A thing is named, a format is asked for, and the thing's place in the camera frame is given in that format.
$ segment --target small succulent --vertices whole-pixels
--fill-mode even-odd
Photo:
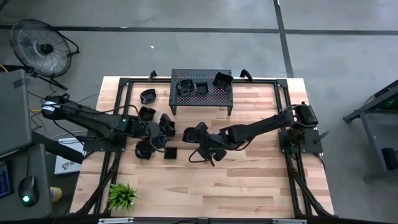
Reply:
[[[138,198],[136,193],[137,190],[130,188],[129,184],[127,186],[124,184],[111,184],[107,200],[111,205],[108,210],[117,210],[119,207],[129,210],[134,199]]]

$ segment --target gray concrete floor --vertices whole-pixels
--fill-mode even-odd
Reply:
[[[287,29],[398,29],[394,0],[280,0],[280,5]],[[271,0],[13,0],[0,12],[3,24],[22,18],[72,26],[277,28]],[[255,77],[286,77],[277,34],[63,34],[81,48],[68,73],[58,79],[77,101],[98,93],[106,75],[148,75],[151,70],[170,75],[172,68],[227,68],[238,76],[246,68]],[[369,158],[371,148],[360,121],[348,125],[341,118],[397,79],[398,37],[288,35],[287,42],[294,75],[305,80],[320,120],[318,128],[330,132],[323,147],[335,213],[397,222],[397,183],[363,182],[377,158]],[[1,63],[19,63],[9,46],[8,30],[0,30],[0,49]],[[38,80],[33,80],[30,91],[40,96],[51,93]],[[96,100],[84,103],[94,107]],[[39,99],[30,97],[30,106],[38,108]],[[47,136],[63,132],[50,121],[43,122]],[[81,130],[68,122],[61,124],[71,131]]]

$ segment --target fan stand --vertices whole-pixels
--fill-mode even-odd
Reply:
[[[69,41],[71,44],[73,44],[76,47],[76,50],[74,52],[72,52],[70,55],[75,55],[80,53],[79,51],[79,46],[77,46],[76,43],[74,43],[73,41],[71,41],[68,37],[65,37],[63,34],[61,34],[59,31],[53,29],[52,31],[56,32],[58,35],[62,36],[63,38],[65,38],[65,40]],[[61,83],[55,81],[54,77],[49,76],[49,78],[43,77],[42,75],[39,75],[37,73],[34,72],[34,68],[29,67],[29,66],[23,66],[23,65],[3,65],[9,72],[15,71],[15,70],[20,70],[23,69],[25,70],[26,73],[29,73],[31,75],[31,77],[33,78],[39,78],[51,85],[54,85],[58,88],[61,88],[63,90],[68,90],[67,87],[65,87],[64,85],[62,85]]]

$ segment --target green light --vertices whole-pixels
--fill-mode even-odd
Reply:
[[[25,197],[23,197],[22,199],[24,202],[28,202],[30,200],[29,196],[27,196],[27,195]]]

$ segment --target computer mouse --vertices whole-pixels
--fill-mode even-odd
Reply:
[[[33,206],[39,201],[39,191],[37,190],[36,181],[37,179],[34,176],[27,176],[19,182],[19,199],[26,207]]]

